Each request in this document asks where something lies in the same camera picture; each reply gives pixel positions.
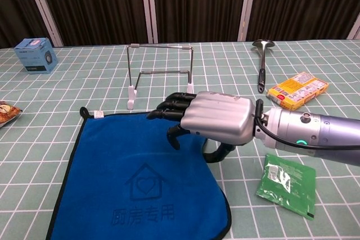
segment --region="white wall trim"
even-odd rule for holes
[[[49,6],[46,0],[35,0],[40,11],[40,14],[44,20],[47,31],[49,32],[51,41],[55,47],[62,47],[62,39],[60,37],[59,31],[56,27],[55,21],[51,15]]]
[[[250,21],[251,9],[253,7],[253,0],[244,0],[242,3],[242,11],[240,18],[240,27],[238,30],[237,41],[242,42],[246,40],[248,33],[248,26]]]
[[[152,27],[151,27],[149,0],[143,0],[143,2],[144,2],[144,11],[145,11],[145,20],[146,20],[147,39],[149,43],[154,43],[154,41],[152,40]]]
[[[360,39],[360,13],[354,22],[347,39]]]
[[[154,43],[158,42],[158,27],[156,24],[156,11],[155,11],[155,0],[149,0],[150,2],[150,11],[151,11],[151,25],[152,25],[152,37]]]

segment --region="black cable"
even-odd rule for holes
[[[282,139],[281,137],[270,132],[261,121],[261,114],[263,111],[263,101],[258,99],[256,101],[256,109],[255,109],[255,125],[257,125],[267,136],[270,136],[274,140],[286,144],[288,146],[293,146],[296,148],[303,149],[312,149],[312,150],[360,150],[360,146],[313,146],[309,144],[298,144]]]

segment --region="dark curtain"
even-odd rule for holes
[[[40,37],[50,38],[35,0],[0,0],[0,48]]]
[[[346,39],[360,0],[254,0],[246,40]]]
[[[237,40],[243,0],[155,0],[159,42]]]
[[[147,43],[143,0],[47,0],[65,46]]]

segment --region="green grid tablecloth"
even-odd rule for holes
[[[264,100],[257,92],[259,53],[251,43],[194,43],[195,93],[213,90]],[[276,42],[266,56],[267,88],[302,71],[330,83],[300,110],[360,119],[360,41]],[[124,46],[56,48],[51,74],[29,75],[13,49],[0,50],[0,100],[24,110],[0,129],[0,239],[44,239],[82,119],[79,109],[127,112]],[[186,51],[140,48],[140,70],[188,69]],[[135,111],[152,110],[167,95],[185,91],[186,76],[147,75]],[[217,143],[212,142],[212,150]],[[255,195],[266,153],[317,170],[316,217],[305,220]],[[271,150],[255,139],[210,168],[226,193],[233,221],[229,239],[360,239],[360,167]]]

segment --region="black ladle handle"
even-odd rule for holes
[[[265,69],[260,69],[258,79],[258,91],[263,93],[265,90]]]

